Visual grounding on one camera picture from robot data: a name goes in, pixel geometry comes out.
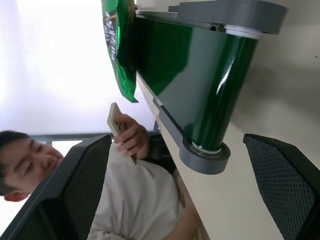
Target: white wall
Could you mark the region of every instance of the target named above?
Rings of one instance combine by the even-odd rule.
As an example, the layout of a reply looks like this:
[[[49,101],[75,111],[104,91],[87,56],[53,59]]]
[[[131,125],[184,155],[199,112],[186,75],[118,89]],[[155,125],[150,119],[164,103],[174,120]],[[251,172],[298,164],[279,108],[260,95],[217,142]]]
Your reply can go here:
[[[153,130],[140,89],[137,104],[120,94],[100,0],[2,0],[0,36],[0,131],[110,132],[112,102]]]

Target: phone case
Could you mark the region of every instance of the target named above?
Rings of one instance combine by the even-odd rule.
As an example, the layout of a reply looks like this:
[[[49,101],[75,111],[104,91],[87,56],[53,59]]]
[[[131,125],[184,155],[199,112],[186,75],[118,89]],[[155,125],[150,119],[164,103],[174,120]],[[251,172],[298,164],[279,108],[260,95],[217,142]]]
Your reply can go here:
[[[123,114],[121,113],[118,104],[116,102],[113,102],[110,107],[107,123],[115,137],[127,130],[126,126],[123,123],[115,122],[115,118],[121,115]],[[127,158],[135,165],[137,164],[136,157],[128,156]]]

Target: green snack bag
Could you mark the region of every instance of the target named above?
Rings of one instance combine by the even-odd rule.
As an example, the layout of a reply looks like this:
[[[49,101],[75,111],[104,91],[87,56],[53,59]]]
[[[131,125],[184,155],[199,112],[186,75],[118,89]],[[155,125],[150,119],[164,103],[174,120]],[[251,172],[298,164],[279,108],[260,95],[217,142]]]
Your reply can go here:
[[[134,0],[101,0],[106,45],[121,94],[132,103],[136,90]]]

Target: young man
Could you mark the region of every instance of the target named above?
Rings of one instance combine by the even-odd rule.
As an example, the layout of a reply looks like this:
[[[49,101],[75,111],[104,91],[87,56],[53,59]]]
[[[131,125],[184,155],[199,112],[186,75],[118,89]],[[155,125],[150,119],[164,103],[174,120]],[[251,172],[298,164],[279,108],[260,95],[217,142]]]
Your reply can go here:
[[[110,147],[100,202],[89,240],[191,240],[201,224],[185,191],[164,168],[143,161],[149,154],[146,129],[122,115],[127,130]],[[137,165],[126,156],[137,156]],[[24,133],[0,133],[0,195],[12,202],[27,198],[54,171],[63,156]]]

